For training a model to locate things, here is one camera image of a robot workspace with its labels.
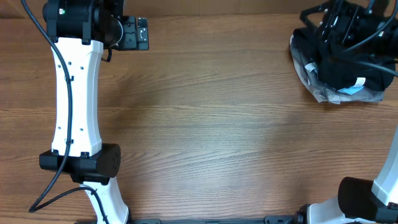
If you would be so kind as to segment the black t-shirt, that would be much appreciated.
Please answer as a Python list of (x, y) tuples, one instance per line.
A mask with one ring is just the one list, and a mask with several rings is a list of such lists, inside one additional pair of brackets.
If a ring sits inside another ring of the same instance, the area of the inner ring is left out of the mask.
[(397, 77), (396, 62), (390, 56), (367, 52), (347, 53), (336, 44), (317, 44), (318, 79), (341, 90), (353, 87), (359, 78), (372, 91), (384, 91)]

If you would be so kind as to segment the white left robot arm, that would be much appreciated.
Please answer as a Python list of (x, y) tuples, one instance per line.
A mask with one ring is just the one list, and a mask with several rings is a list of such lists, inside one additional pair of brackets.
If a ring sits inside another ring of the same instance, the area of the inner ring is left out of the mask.
[(98, 74), (112, 52), (147, 50), (145, 18), (126, 16), (124, 3), (112, 1), (48, 1), (43, 7), (56, 71), (56, 126), (51, 148), (39, 165), (56, 175), (67, 174), (84, 191), (98, 223), (131, 223), (116, 176), (121, 165), (117, 144), (101, 140), (98, 126)]

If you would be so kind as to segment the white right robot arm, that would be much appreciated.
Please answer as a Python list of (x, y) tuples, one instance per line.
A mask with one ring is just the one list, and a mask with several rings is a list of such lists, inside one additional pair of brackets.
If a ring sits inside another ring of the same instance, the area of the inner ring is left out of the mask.
[[(387, 1), (331, 0), (301, 12), (290, 38), (295, 71), (318, 102), (378, 102), (397, 77), (397, 12)], [(345, 177), (336, 197), (306, 204), (288, 223), (396, 223), (397, 143), (374, 180)]]

